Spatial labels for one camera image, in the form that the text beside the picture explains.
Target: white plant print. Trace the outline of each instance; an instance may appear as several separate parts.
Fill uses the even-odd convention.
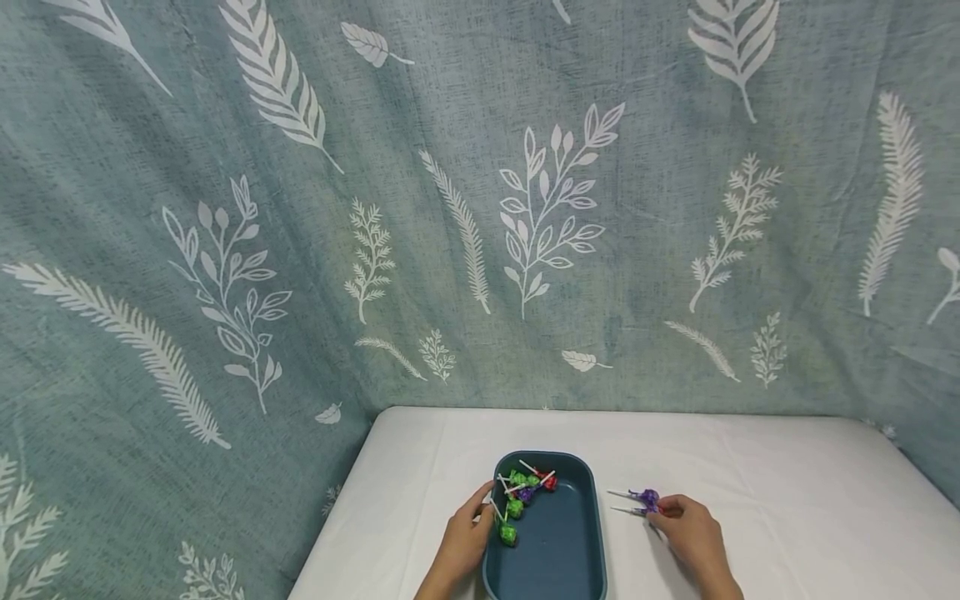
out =
[[[394,346],[390,342],[387,342],[386,340],[381,340],[380,338],[360,338],[359,340],[354,342],[354,345],[387,350],[393,355],[393,357],[397,360],[397,362],[399,362],[400,365],[402,365],[403,368],[407,370],[408,373],[410,373],[417,379],[422,379],[423,381],[426,381],[426,377],[421,375],[420,372],[417,371],[417,368],[413,366],[413,363],[407,360],[407,358],[400,352],[400,350],[398,350],[396,346]]]
[[[344,288],[356,298],[357,314],[362,324],[367,324],[363,313],[364,303],[379,300],[386,295],[386,291],[381,288],[390,283],[390,278],[382,273],[396,268],[396,263],[387,258],[392,251],[387,246],[390,232],[380,226],[381,218],[376,204],[365,208],[360,201],[353,199],[350,223],[353,225],[353,237],[360,242],[360,248],[356,249],[360,262],[353,263],[353,279],[347,280]]]
[[[16,461],[8,454],[0,456],[0,599],[5,600],[36,597],[66,566],[68,554],[55,552],[40,560],[39,552],[31,552],[47,537],[62,512],[48,506],[31,515],[33,484],[17,485],[16,480]],[[30,564],[34,567],[28,572]],[[22,577],[14,576],[14,567]]]
[[[224,0],[224,4],[220,14],[231,29],[230,43],[240,55],[237,62],[260,116],[290,139],[319,149],[343,175],[324,147],[326,117],[317,92],[300,72],[297,57],[287,50],[266,0]]]
[[[426,336],[425,340],[418,341],[420,342],[420,354],[423,356],[423,362],[446,385],[446,380],[450,377],[450,371],[457,364],[457,357],[444,346],[440,330],[431,329],[430,335]]]
[[[318,423],[324,425],[335,425],[340,422],[340,406],[343,402],[330,404],[330,407],[314,417]]]
[[[187,591],[180,600],[245,600],[243,586],[237,586],[233,559],[226,554],[219,561],[204,558],[201,562],[193,546],[181,541],[177,560],[186,566],[183,582]]]
[[[420,159],[423,161],[423,166],[427,172],[433,176],[437,189],[440,190],[441,196],[444,197],[446,205],[453,214],[454,221],[457,222],[457,227],[460,228],[460,241],[464,244],[464,262],[467,263],[467,279],[470,284],[470,292],[473,294],[473,299],[480,302],[484,311],[489,315],[490,307],[487,302],[490,292],[487,287],[487,273],[483,262],[483,240],[480,239],[480,234],[477,232],[473,213],[467,208],[467,203],[460,195],[460,190],[453,187],[450,178],[446,176],[444,170],[434,161],[433,157],[425,150],[421,150]]]
[[[344,37],[347,38],[353,49],[376,68],[383,66],[387,57],[393,57],[403,64],[414,64],[412,60],[402,59],[391,52],[387,46],[387,39],[377,32],[372,32],[353,23],[341,23],[340,30],[344,32]]]
[[[754,363],[756,378],[763,382],[763,388],[777,380],[777,371],[783,369],[786,360],[786,344],[777,335],[780,324],[780,312],[767,316],[767,325],[754,332],[755,345],[750,348],[750,360]]]
[[[613,129],[623,116],[624,106],[620,104],[611,108],[601,119],[597,106],[590,105],[584,118],[584,145],[576,152],[573,152],[573,132],[564,133],[560,125],[554,126],[550,136],[555,168],[553,178],[548,172],[549,165],[544,165],[546,147],[537,148],[537,139],[529,127],[523,135],[526,157],[523,177],[510,169],[500,169],[500,177],[520,194],[520,198],[511,196],[500,201],[503,208],[500,220],[507,226],[507,252],[519,272],[513,267],[504,267],[503,270],[520,290],[520,317],[524,320],[527,302],[550,289],[550,284],[543,282],[543,271],[537,270],[539,264],[553,269],[569,269],[573,261],[555,253],[565,247],[580,254],[596,252],[589,240],[599,237],[605,227],[593,224],[578,227],[574,215],[566,217],[563,225],[556,227],[559,223],[549,224],[547,217],[561,204],[567,204],[574,211],[597,206],[596,201],[584,195],[593,188],[596,180],[575,182],[568,174],[575,166],[592,164],[599,157],[593,150],[613,143],[617,138]]]
[[[63,308],[79,312],[124,344],[141,350],[144,368],[154,377],[160,394],[173,405],[187,430],[203,444],[214,442],[230,449],[230,444],[220,437],[220,427],[186,368],[183,351],[153,319],[132,308],[126,300],[115,300],[100,287],[90,287],[59,269],[51,273],[41,265],[19,264],[4,265],[3,270],[34,290],[34,294],[53,297]]]
[[[730,363],[727,362],[727,357],[725,357],[723,352],[720,351],[720,347],[714,344],[707,336],[696,329],[687,327],[684,324],[674,323],[673,321],[664,321],[664,323],[666,326],[674,329],[675,331],[681,332],[684,336],[699,344],[722,374],[739,383],[740,380],[736,378],[736,373],[733,372],[733,367],[731,367]]]
[[[561,356],[570,365],[579,372],[587,372],[594,367],[601,367],[603,369],[612,369],[610,365],[604,365],[603,363],[597,362],[597,357],[593,354],[584,354],[582,352],[575,352],[573,350],[564,350],[561,352]]]
[[[168,96],[173,97],[167,86],[163,84],[159,77],[154,73],[154,69],[140,56],[140,53],[133,47],[130,35],[127,34],[123,23],[117,18],[116,13],[110,7],[106,0],[43,0],[47,4],[52,4],[62,9],[75,11],[77,14],[62,14],[60,19],[73,25],[77,29],[96,36],[103,41],[113,44],[120,48],[140,63],[143,70],[147,72],[160,89],[167,92]]]
[[[197,228],[191,227],[184,232],[174,213],[163,207],[163,222],[183,257],[182,266],[172,260],[169,262],[196,286],[197,300],[203,305],[200,310],[217,324],[220,344],[245,363],[224,365],[224,370],[250,380],[256,389],[260,410],[266,415],[263,394],[283,375],[283,367],[267,351],[274,339],[273,334],[262,329],[264,324],[287,315],[287,311],[280,306],[290,299],[292,292],[273,292],[261,298],[254,285],[250,286],[246,295],[240,289],[244,282],[253,284],[272,279],[276,271],[262,266],[267,260],[268,251],[254,252],[245,257],[238,250],[240,242],[252,240],[260,231],[260,225],[253,222],[258,208],[256,203],[251,202],[246,175],[240,178],[239,183],[230,179],[230,185],[240,213],[239,222],[235,223],[232,230],[229,215],[222,207],[213,212],[203,202],[197,206],[197,220],[209,237],[208,242],[214,250],[212,255],[199,250],[201,240]],[[198,251],[200,265],[197,264]]]
[[[756,123],[756,117],[747,95],[747,82],[774,50],[780,12],[777,0],[766,0],[747,12],[755,3],[756,0],[697,0],[708,17],[688,10],[695,27],[686,30],[693,43],[704,51],[710,70],[740,89],[743,106],[752,123]]]
[[[924,157],[914,137],[910,115],[900,104],[900,99],[890,92],[881,92],[876,118],[880,121],[887,195],[880,203],[876,228],[870,237],[867,258],[860,274],[857,296],[863,300],[863,314],[867,317],[870,316],[870,302],[887,276],[894,252],[900,247],[913,218],[920,212],[920,197],[924,192],[920,181],[924,174],[921,166]]]
[[[937,307],[930,313],[930,317],[926,320],[926,324],[928,325],[933,325],[933,321],[948,302],[960,300],[960,278],[958,278],[958,275],[960,275],[960,259],[958,259],[957,255],[949,248],[941,248],[938,250],[937,258],[939,258],[940,262],[950,271],[950,289],[947,291],[944,299],[940,300]]]
[[[707,256],[693,259],[693,277],[700,287],[690,300],[691,313],[696,312],[697,300],[708,288],[718,287],[731,278],[731,272],[721,270],[721,267],[746,255],[742,250],[733,250],[733,243],[752,242],[763,237],[763,231],[757,226],[770,219],[767,210],[777,207],[777,199],[770,195],[770,190],[780,183],[781,176],[779,167],[761,172],[756,155],[747,155],[740,170],[730,173],[730,191],[724,196],[723,204],[733,213],[733,223],[722,215],[717,217],[720,241],[711,235]]]

